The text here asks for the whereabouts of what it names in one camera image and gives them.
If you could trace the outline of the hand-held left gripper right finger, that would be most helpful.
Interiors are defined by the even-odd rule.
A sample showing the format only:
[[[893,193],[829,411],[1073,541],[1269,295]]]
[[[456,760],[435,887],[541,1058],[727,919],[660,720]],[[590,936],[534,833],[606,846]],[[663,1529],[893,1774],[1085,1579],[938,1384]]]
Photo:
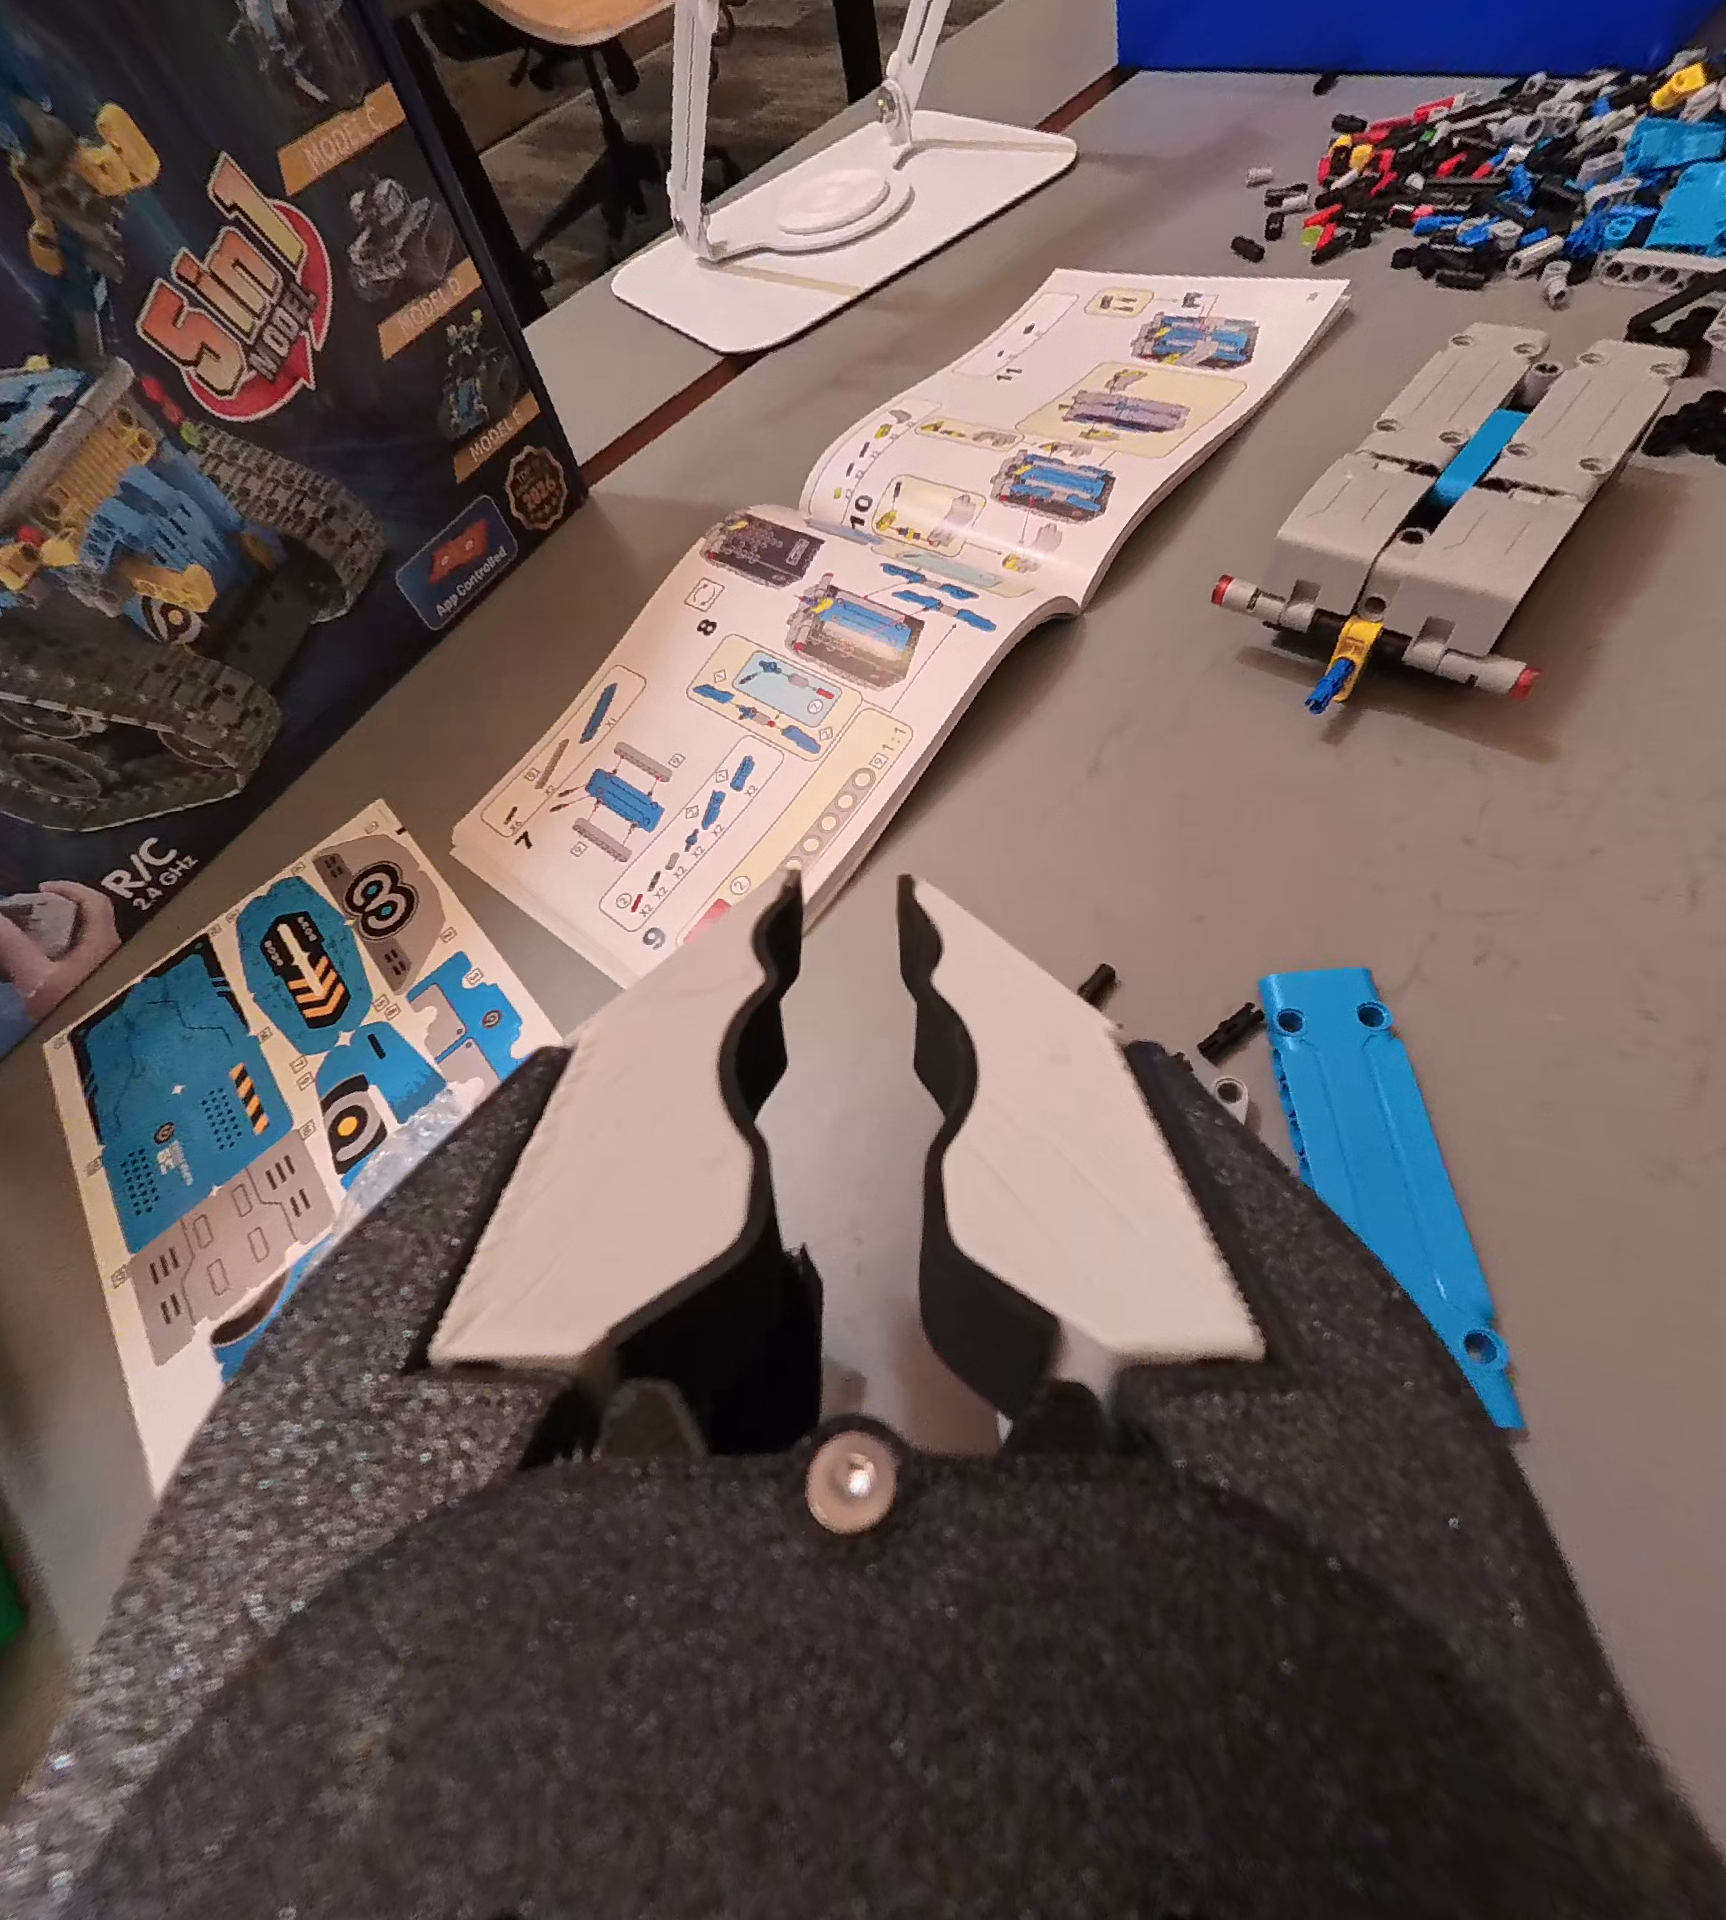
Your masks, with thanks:
[[[898,883],[925,1161],[921,1327],[997,1415],[1052,1384],[1263,1359],[1148,1090],[1188,1077],[938,887]]]

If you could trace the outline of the toy building kit box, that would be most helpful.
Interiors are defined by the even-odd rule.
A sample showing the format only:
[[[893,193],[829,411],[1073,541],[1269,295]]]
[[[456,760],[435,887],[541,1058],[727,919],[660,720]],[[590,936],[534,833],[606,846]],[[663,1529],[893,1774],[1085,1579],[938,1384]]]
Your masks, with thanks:
[[[0,5],[0,1062],[581,505],[389,5]]]

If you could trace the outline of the sticker sheet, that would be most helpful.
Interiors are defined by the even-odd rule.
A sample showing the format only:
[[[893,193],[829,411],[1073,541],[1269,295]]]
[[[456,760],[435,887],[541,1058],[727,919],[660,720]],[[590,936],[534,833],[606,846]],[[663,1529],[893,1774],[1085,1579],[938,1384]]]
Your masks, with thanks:
[[[45,1048],[156,1494],[358,1167],[558,1039],[374,803]]]

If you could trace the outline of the pile of small toy pieces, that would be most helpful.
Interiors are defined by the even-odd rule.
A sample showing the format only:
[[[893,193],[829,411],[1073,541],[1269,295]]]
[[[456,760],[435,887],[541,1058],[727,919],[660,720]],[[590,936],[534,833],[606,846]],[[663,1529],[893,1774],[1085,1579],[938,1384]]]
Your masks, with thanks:
[[[1521,280],[1548,305],[1581,285],[1641,291],[1627,344],[1668,344],[1710,373],[1726,300],[1726,47],[1660,72],[1525,75],[1395,117],[1336,115],[1313,183],[1247,175],[1261,266],[1290,232],[1313,261],[1395,234],[1390,266],[1441,289]]]

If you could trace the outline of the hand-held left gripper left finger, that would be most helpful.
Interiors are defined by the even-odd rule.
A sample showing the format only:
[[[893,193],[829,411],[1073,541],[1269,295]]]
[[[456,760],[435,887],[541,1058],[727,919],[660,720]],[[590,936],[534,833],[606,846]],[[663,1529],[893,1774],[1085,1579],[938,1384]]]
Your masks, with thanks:
[[[769,1148],[804,880],[775,872],[588,1016],[464,1278],[435,1369],[735,1390],[790,1314]]]

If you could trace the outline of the blue toy panel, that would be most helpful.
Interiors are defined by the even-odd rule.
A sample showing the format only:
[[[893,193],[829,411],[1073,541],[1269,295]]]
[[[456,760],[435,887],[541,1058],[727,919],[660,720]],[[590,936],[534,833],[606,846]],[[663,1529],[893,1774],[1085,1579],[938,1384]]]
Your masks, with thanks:
[[[1495,1427],[1519,1435],[1495,1296],[1373,973],[1266,973],[1261,1007],[1302,1183],[1403,1287]]]

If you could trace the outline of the white stand with wooden board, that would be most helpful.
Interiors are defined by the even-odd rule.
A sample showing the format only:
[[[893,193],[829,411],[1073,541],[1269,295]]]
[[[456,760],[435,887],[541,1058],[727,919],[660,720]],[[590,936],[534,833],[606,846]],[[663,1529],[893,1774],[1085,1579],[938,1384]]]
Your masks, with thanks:
[[[1074,166],[1058,132],[925,112],[946,5],[912,5],[869,122],[786,175],[707,206],[720,5],[674,5],[664,195],[672,239],[616,277],[617,303],[700,346],[775,350]]]

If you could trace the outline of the grey black toy brick assembly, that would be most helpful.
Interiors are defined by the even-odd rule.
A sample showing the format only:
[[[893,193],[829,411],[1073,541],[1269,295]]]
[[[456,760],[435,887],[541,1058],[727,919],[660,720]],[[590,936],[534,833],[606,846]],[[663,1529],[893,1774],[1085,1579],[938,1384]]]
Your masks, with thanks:
[[[1538,330],[1459,330],[1302,493],[1263,586],[1218,579],[1213,603],[1325,664],[1313,715],[1372,664],[1529,699],[1538,673],[1501,634],[1686,364],[1668,344],[1603,339],[1561,367]]]

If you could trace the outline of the blue plastic bin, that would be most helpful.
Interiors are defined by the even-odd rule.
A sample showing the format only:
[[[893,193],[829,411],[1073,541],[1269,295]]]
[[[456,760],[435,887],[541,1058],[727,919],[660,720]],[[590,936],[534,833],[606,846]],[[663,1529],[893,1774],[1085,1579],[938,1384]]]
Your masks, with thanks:
[[[1116,5],[1116,57],[1199,75],[1655,72],[1716,5]]]

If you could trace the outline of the instruction booklet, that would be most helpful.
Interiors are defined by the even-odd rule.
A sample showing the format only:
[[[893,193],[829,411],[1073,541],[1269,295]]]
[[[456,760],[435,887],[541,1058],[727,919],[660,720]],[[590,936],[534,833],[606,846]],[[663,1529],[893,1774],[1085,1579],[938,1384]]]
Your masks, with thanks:
[[[1346,310],[1346,280],[1055,272],[853,422],[795,506],[720,518],[462,868],[616,983],[772,872],[837,892],[1003,655],[1079,616]]]

